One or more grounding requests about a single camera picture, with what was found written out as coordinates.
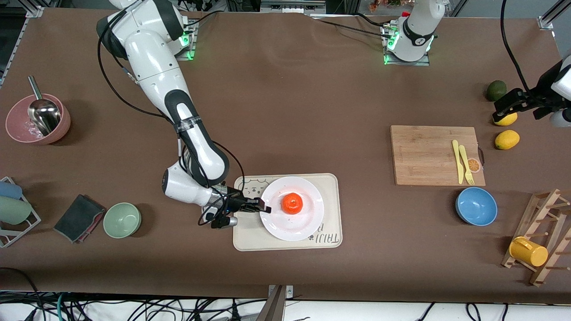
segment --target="light green bowl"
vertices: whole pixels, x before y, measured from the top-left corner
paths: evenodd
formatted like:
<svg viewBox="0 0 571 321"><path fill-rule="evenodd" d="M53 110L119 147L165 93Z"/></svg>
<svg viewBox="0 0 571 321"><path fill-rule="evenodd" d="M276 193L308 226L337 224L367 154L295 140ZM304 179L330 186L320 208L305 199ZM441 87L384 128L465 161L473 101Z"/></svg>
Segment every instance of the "light green bowl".
<svg viewBox="0 0 571 321"><path fill-rule="evenodd" d="M103 218L105 233L114 239L122 239L133 234L141 225L139 210L130 203L115 204Z"/></svg>

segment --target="brown table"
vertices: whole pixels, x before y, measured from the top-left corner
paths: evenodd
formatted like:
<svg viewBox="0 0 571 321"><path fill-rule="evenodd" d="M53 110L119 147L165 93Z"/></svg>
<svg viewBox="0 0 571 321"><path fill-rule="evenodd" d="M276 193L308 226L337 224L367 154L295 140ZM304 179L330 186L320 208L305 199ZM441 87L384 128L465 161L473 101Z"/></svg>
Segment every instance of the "brown table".
<svg viewBox="0 0 571 321"><path fill-rule="evenodd" d="M230 229L198 227L198 206L163 195L176 136L105 84L95 24L109 13L46 9L30 21L0 91L4 119L31 93L26 77L34 74L72 116L71 130L52 146L29 147L0 132L0 174L23 187L43 219L2 249L0 262L28 272L40 290L264 297L268 284L293 284L304 299L571 302L568 273L552 272L536 288L526 285L526 269L500 267L530 193L571 187L571 132L520 114L510 127L520 144L493 149L502 129L489 123L493 105L482 90L495 79L521 86L497 19L443 19L430 67L385 66L378 38L300 14L219 14L203 25L195 60L181 68L210 135L246 175L330 172L339 180L341 246L238 252ZM335 21L375 30L357 18ZM552 33L534 19L506 26L535 84L560 58ZM103 62L128 101L154 109L110 55ZM475 127L497 220L463 223L453 209L460 188L395 186L390 125ZM228 181L238 175L232 163ZM107 207L137 205L140 230L115 240L99 226L84 244L70 244L52 228L80 193ZM0 287L27 284L2 274Z"/></svg>

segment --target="green avocado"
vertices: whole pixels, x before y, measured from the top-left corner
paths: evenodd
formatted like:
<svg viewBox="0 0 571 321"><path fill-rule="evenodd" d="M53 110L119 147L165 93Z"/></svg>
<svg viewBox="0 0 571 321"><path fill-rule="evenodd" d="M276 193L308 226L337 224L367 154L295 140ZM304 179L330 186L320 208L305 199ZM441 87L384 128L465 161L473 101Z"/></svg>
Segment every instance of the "green avocado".
<svg viewBox="0 0 571 321"><path fill-rule="evenodd" d="M486 90L486 98L495 102L496 100L502 98L508 92L508 87L503 81L493 81Z"/></svg>

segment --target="lemon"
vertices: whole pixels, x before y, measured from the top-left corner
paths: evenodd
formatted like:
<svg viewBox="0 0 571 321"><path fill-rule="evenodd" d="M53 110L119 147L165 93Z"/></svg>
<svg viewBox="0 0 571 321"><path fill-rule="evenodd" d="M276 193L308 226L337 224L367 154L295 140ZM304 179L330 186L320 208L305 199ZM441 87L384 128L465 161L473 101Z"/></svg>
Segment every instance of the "lemon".
<svg viewBox="0 0 571 321"><path fill-rule="evenodd" d="M496 148L501 150L510 149L520 142L520 135L513 130L501 132L496 137Z"/></svg>
<svg viewBox="0 0 571 321"><path fill-rule="evenodd" d="M509 114L506 117L503 117L502 120L499 122L494 122L494 124L498 126L509 126L515 123L517 120L517 113Z"/></svg>
<svg viewBox="0 0 571 321"><path fill-rule="evenodd" d="M502 98L508 92L508 87L503 81L493 81L486 90L486 98L495 102L496 100Z"/></svg>

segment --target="mug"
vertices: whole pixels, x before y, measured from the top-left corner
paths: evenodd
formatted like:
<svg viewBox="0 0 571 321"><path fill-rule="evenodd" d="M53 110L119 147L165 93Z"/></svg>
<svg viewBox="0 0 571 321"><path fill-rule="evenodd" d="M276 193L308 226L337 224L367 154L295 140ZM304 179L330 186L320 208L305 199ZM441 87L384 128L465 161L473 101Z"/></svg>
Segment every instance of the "mug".
<svg viewBox="0 0 571 321"><path fill-rule="evenodd" d="M0 182L0 196L13 199L21 199L22 188L16 184L11 184L9 182Z"/></svg>
<svg viewBox="0 0 571 321"><path fill-rule="evenodd" d="M509 245L509 255L532 266L542 266L547 261L547 249L518 236Z"/></svg>
<svg viewBox="0 0 571 321"><path fill-rule="evenodd" d="M32 212L32 205L19 199L0 196L0 220L12 225L24 222Z"/></svg>

